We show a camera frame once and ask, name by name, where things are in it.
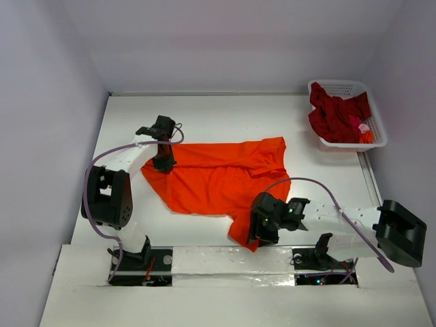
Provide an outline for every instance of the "clear plastic tape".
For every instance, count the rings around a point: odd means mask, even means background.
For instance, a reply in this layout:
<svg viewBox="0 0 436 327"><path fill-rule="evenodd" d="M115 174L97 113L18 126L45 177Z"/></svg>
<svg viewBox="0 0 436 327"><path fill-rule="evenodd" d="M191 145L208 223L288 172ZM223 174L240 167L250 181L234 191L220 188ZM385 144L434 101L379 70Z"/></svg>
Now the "clear plastic tape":
<svg viewBox="0 0 436 327"><path fill-rule="evenodd" d="M293 275L173 275L173 287L295 286Z"/></svg>
<svg viewBox="0 0 436 327"><path fill-rule="evenodd" d="M173 275L294 275L291 247L174 247Z"/></svg>

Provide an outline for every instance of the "white plastic basket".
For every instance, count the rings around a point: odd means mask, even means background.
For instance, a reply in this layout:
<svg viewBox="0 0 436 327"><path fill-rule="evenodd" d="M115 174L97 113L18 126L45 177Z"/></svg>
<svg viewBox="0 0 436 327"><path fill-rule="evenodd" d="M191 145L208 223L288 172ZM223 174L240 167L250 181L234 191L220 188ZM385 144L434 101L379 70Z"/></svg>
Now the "white plastic basket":
<svg viewBox="0 0 436 327"><path fill-rule="evenodd" d="M371 109L371 117L363 121L363 123L369 126L369 129L374 135L374 143L372 144L330 143L325 141L325 139L318 137L318 147L321 151L364 152L372 148L379 148L386 145L388 138L386 137L386 133L384 131L377 107L373 101L373 97L369 93L369 90L365 84L353 80L311 80L308 84L309 94L312 92L312 83L314 82L320 84L330 96L342 97L343 99L349 99L361 93L367 92L369 108Z"/></svg>

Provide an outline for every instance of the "white wall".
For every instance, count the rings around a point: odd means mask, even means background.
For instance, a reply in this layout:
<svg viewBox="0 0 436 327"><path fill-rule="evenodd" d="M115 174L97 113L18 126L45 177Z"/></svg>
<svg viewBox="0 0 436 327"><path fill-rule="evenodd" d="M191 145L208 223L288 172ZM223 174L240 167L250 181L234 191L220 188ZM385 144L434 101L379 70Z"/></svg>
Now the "white wall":
<svg viewBox="0 0 436 327"><path fill-rule="evenodd" d="M436 1L406 0L365 70L388 132L370 152L383 198L427 223L422 293L436 321Z"/></svg>
<svg viewBox="0 0 436 327"><path fill-rule="evenodd" d="M63 0L111 91L358 78L403 0Z"/></svg>
<svg viewBox="0 0 436 327"><path fill-rule="evenodd" d="M37 326L107 92L60 1L2 1L0 30L0 325Z"/></svg>

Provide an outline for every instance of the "dark red cloth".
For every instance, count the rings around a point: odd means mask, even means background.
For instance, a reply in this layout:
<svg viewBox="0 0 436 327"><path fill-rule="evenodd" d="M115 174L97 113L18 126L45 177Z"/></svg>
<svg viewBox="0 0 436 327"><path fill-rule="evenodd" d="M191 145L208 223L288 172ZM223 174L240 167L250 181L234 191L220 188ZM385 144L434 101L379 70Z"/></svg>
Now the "dark red cloth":
<svg viewBox="0 0 436 327"><path fill-rule="evenodd" d="M330 143L359 143L360 132L352 125L350 115L361 121L371 117L366 92L344 100L329 96L315 82L310 101L316 109L309 114L309 122L319 137Z"/></svg>

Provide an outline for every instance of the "red cloth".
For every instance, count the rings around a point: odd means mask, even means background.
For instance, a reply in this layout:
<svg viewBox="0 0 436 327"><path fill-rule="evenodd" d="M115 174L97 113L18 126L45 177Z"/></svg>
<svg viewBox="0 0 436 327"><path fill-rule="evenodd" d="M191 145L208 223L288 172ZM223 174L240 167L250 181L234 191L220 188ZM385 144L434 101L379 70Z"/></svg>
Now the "red cloth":
<svg viewBox="0 0 436 327"><path fill-rule="evenodd" d="M309 114L309 122L319 137L331 143L359 143L360 132L350 121L350 115L361 121L371 117L366 92L344 100L329 96L315 82L310 102L316 109Z"/></svg>
<svg viewBox="0 0 436 327"><path fill-rule="evenodd" d="M142 167L142 173L176 213L231 216L229 236L255 251L259 241L248 244L251 203L274 182L289 178L283 165L285 149L283 138L178 144L172 147L177 164L171 173L157 172L151 160ZM268 192L286 201L290 185L290 181L280 183Z"/></svg>

